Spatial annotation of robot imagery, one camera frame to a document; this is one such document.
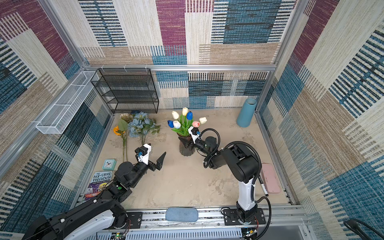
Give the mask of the red ribbed glass vase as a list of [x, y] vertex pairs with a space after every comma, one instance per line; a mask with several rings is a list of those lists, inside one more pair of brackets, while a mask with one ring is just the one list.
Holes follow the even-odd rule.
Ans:
[[187, 137], [183, 137], [178, 134], [178, 136], [180, 140], [180, 144], [179, 144], [180, 153], [185, 157], [191, 156], [195, 152], [191, 135]]

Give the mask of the pink tulip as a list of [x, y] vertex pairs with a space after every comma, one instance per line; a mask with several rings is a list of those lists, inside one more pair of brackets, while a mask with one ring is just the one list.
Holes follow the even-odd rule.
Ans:
[[188, 131], [191, 135], [198, 136], [200, 134], [199, 131], [200, 122], [194, 121], [192, 126], [189, 127]]

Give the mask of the white tulip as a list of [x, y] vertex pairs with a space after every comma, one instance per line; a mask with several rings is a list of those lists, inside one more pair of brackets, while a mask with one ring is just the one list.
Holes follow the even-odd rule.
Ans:
[[206, 122], [207, 122], [207, 118], [206, 118], [206, 117], [199, 118], [198, 121], [194, 121], [194, 122], [193, 122], [193, 127], [194, 127], [194, 128], [199, 128], [200, 125], [205, 124]]

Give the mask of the light blue tulip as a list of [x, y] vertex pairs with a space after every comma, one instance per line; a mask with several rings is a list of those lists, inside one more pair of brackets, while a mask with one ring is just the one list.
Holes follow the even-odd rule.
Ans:
[[168, 126], [172, 129], [172, 131], [174, 131], [181, 137], [185, 137], [187, 135], [185, 132], [185, 128], [182, 126], [182, 124], [179, 121], [168, 120]]

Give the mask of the cream tulip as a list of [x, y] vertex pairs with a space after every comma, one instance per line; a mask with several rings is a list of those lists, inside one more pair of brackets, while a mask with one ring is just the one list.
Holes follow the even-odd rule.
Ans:
[[176, 111], [172, 111], [172, 116], [173, 116], [173, 128], [177, 131], [181, 131], [182, 124], [180, 122], [181, 118], [180, 115]]

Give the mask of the yellow tulip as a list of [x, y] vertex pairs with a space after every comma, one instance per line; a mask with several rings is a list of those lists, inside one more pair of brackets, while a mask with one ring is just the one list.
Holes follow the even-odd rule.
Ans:
[[183, 115], [183, 122], [182, 122], [182, 126], [185, 128], [188, 124], [188, 120], [187, 120], [187, 114], [189, 112], [189, 109], [188, 108], [183, 108], [182, 109], [182, 115]]

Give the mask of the teal cylindrical vase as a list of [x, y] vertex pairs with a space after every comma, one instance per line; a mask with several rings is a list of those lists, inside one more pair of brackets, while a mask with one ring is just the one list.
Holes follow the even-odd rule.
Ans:
[[255, 113], [257, 101], [255, 99], [246, 99], [237, 118], [238, 126], [246, 128], [251, 124]]

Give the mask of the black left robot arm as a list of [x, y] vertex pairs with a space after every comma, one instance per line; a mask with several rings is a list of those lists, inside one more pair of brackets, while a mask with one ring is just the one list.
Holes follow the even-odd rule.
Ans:
[[40, 216], [28, 227], [24, 240], [83, 240], [98, 231], [125, 228], [127, 211], [122, 207], [147, 170], [161, 170], [166, 154], [156, 163], [124, 162], [111, 183], [96, 197], [60, 215], [47, 219]]

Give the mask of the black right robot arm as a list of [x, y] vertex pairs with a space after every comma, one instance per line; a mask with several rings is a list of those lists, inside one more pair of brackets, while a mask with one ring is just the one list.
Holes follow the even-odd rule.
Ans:
[[179, 137], [187, 149], [197, 149], [205, 154], [203, 167], [218, 169], [228, 166], [239, 183], [239, 198], [236, 202], [238, 222], [243, 225], [251, 224], [258, 213], [258, 203], [255, 200], [255, 183], [262, 170], [262, 161], [257, 151], [248, 143], [234, 141], [219, 149], [221, 138], [209, 136], [205, 140], [192, 136], [190, 140]]

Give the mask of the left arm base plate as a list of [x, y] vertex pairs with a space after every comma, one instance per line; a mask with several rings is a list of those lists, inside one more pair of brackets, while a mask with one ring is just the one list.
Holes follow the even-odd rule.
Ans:
[[143, 212], [126, 212], [122, 229], [140, 229], [142, 224]]

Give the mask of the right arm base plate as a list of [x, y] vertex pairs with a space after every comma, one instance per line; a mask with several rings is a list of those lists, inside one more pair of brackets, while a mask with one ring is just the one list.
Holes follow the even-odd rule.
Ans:
[[267, 223], [265, 214], [261, 208], [257, 210], [243, 211], [242, 209], [222, 208], [226, 226], [235, 225], [265, 225]]

